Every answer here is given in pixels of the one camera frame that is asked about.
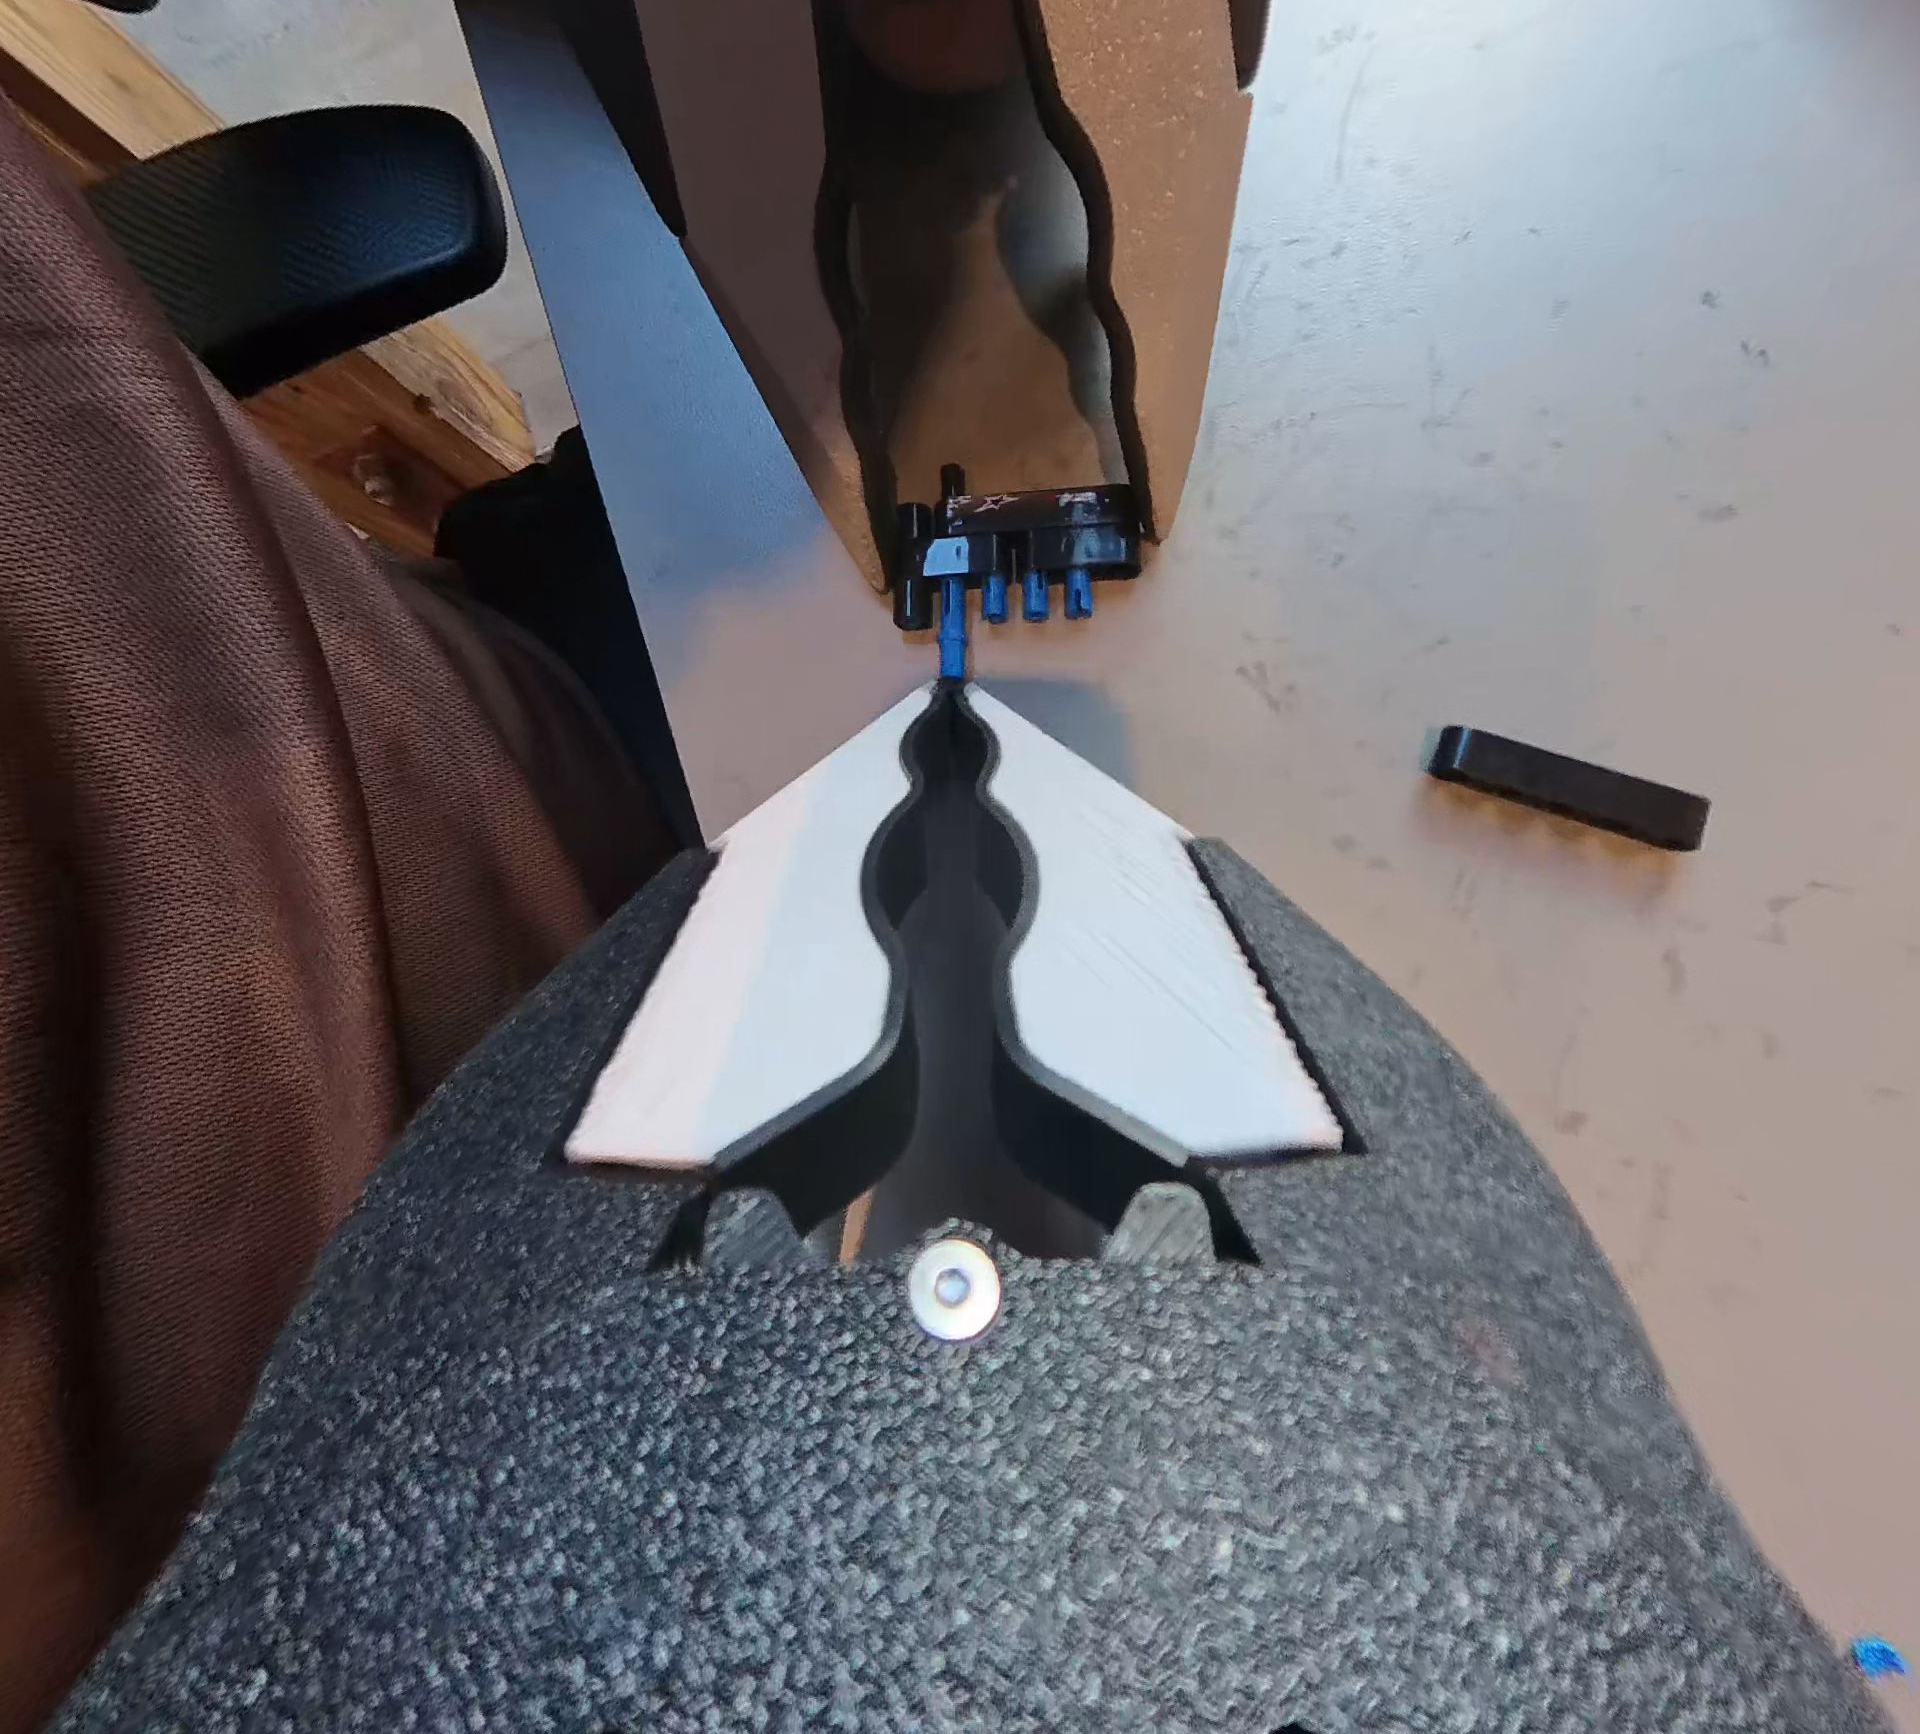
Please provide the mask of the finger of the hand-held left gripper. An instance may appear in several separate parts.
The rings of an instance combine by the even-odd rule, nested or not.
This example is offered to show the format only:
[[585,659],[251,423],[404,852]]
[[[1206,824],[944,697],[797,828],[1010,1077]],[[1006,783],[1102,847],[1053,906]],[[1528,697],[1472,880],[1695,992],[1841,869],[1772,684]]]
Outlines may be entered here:
[[1174,533],[1195,442],[1251,101],[1229,0],[1023,0],[1087,220],[1087,293],[1147,539]]
[[815,220],[828,144],[811,0],[634,0],[681,249],[828,527],[886,571],[843,405]]

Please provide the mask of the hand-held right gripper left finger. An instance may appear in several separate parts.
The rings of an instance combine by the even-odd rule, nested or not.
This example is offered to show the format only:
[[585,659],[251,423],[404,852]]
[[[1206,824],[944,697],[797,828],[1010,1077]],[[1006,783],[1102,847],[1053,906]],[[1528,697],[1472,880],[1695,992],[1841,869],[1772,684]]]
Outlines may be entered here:
[[712,867],[564,1143],[589,1173],[773,1194],[819,1226],[907,1145],[919,1082],[902,926],[925,889],[931,691],[712,847]]

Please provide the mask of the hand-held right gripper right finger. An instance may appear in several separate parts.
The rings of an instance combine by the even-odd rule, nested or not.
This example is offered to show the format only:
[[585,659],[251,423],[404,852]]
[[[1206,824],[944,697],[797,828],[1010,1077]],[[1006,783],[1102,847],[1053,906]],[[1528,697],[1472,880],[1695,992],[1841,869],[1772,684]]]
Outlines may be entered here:
[[983,691],[960,793],[997,926],[987,1116],[1032,1189],[1095,1234],[1235,1234],[1222,1173],[1346,1151],[1185,828]]

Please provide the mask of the black brick assembly blue pins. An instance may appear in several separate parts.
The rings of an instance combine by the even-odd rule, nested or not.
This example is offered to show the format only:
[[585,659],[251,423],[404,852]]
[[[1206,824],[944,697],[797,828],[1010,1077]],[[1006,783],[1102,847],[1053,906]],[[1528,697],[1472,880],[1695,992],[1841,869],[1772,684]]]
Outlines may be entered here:
[[891,625],[957,634],[966,610],[1000,626],[1091,616],[1091,588],[1139,574],[1141,515],[1127,483],[1041,491],[971,491],[960,465],[938,472],[929,501],[896,508]]

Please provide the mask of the short black brick beam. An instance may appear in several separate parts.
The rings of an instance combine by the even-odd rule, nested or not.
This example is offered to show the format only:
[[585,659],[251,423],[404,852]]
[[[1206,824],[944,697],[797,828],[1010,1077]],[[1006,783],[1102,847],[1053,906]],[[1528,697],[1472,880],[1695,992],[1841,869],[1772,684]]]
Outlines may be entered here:
[[1709,801],[1691,790],[1469,724],[1448,724],[1432,737],[1424,772],[1476,796],[1675,856],[1702,849],[1711,814]]

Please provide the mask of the light grey desk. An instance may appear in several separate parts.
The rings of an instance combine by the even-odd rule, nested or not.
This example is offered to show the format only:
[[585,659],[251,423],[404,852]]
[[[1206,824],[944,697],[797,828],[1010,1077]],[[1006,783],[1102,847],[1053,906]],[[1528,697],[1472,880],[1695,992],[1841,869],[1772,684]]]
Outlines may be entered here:
[[[1170,539],[976,662],[1478,1068],[1916,1670],[1916,0],[1269,0]],[[1435,783],[1448,724],[1702,847]]]

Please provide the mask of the person's left hand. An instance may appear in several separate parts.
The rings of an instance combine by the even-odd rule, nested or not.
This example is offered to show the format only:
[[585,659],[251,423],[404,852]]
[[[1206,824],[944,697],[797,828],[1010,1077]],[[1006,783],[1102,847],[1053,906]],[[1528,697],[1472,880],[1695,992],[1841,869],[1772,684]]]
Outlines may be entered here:
[[839,0],[867,62],[903,90],[1002,90],[1025,71],[1015,0]]

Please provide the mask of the black office chair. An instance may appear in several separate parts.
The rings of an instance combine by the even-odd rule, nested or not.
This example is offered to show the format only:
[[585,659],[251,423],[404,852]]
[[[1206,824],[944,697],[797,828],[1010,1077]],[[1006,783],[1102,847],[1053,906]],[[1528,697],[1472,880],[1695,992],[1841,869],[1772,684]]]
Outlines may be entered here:
[[510,258],[492,163],[459,119],[424,107],[230,125],[84,199],[238,400],[486,295]]

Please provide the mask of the person's brown sweater torso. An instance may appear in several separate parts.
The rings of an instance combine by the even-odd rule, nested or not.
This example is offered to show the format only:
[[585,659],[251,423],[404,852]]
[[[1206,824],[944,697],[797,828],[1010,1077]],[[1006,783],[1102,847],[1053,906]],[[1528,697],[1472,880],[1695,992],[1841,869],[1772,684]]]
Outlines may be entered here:
[[209,1485],[378,1163],[678,851],[579,678],[376,553],[1,133],[1,1726]]

